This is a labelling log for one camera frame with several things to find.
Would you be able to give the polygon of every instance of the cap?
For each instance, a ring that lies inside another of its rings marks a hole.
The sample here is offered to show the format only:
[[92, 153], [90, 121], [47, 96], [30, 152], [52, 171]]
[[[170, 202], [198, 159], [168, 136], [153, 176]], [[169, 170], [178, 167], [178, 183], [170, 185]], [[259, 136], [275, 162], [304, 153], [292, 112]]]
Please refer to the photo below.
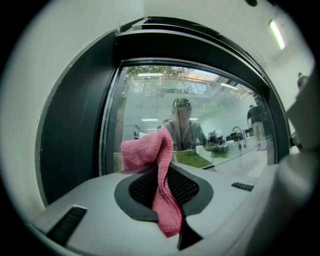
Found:
[[190, 101], [186, 98], [176, 98], [172, 103], [172, 109], [188, 108], [191, 111]]

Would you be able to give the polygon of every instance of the black vent slot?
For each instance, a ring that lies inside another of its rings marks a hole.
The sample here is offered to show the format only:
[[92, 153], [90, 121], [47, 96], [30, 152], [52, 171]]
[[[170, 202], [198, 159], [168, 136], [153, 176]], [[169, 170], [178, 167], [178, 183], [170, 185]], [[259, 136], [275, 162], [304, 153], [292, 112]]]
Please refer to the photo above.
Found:
[[130, 196], [145, 207], [152, 208], [158, 187], [158, 168], [154, 168], [129, 186]]
[[47, 234], [47, 237], [57, 244], [65, 246], [86, 212], [87, 209], [73, 206]]
[[239, 182], [235, 182], [231, 186], [235, 187], [237, 189], [246, 190], [246, 191], [249, 191], [249, 192], [254, 188], [254, 186], [243, 184], [243, 183], [239, 183]]
[[168, 169], [167, 180], [169, 188], [180, 206], [189, 202], [199, 192], [197, 183], [171, 167]]

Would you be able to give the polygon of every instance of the pink towel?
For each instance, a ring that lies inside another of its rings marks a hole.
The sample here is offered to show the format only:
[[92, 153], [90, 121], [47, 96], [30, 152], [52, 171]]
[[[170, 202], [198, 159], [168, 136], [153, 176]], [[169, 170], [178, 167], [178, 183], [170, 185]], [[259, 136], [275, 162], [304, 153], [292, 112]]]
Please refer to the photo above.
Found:
[[182, 211], [169, 189], [167, 180], [172, 150], [172, 138], [165, 128], [157, 133], [121, 143], [123, 171], [152, 163], [158, 164], [158, 188], [152, 210], [158, 214], [159, 228], [168, 238], [180, 232], [182, 222]]

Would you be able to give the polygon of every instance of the glass window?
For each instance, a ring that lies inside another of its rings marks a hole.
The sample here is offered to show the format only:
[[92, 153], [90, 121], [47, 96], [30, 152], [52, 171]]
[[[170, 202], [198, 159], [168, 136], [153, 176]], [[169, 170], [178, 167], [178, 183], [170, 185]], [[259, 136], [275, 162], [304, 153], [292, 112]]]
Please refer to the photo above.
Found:
[[273, 164], [269, 108], [246, 86], [218, 74], [163, 65], [127, 67], [124, 83], [117, 86], [115, 172], [121, 170], [121, 142], [160, 128], [172, 137], [173, 162], [252, 177]]

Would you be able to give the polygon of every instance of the white ceiling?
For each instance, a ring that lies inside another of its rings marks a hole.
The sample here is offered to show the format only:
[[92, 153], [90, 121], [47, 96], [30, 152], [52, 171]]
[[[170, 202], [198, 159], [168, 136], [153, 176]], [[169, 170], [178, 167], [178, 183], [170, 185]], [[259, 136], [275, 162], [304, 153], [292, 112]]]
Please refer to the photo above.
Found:
[[200, 23], [226, 36], [246, 50], [261, 65], [281, 53], [268, 22], [278, 25], [289, 45], [297, 39], [297, 29], [281, 10], [266, 0], [256, 7], [244, 0], [144, 0], [147, 16], [166, 16]]

